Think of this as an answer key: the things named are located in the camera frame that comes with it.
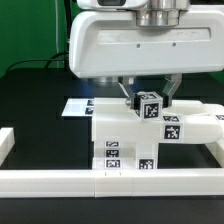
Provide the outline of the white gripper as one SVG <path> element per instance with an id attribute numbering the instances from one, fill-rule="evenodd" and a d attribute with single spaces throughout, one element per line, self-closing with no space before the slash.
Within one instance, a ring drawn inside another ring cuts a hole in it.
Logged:
<path id="1" fill-rule="evenodd" d="M 181 73 L 224 69 L 224 8 L 191 8 L 174 27 L 139 27 L 131 11 L 82 12 L 72 24 L 69 67 L 80 78 L 122 76 L 118 83 L 133 110 L 140 98 L 128 76 L 169 74 L 162 96 L 170 107 Z"/>

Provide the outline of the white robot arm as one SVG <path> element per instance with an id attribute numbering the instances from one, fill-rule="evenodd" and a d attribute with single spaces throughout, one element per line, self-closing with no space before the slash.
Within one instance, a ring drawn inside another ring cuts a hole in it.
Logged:
<path id="1" fill-rule="evenodd" d="M 224 70 L 224 5 L 190 0 L 77 0 L 69 67 L 79 78 L 171 77 Z"/>

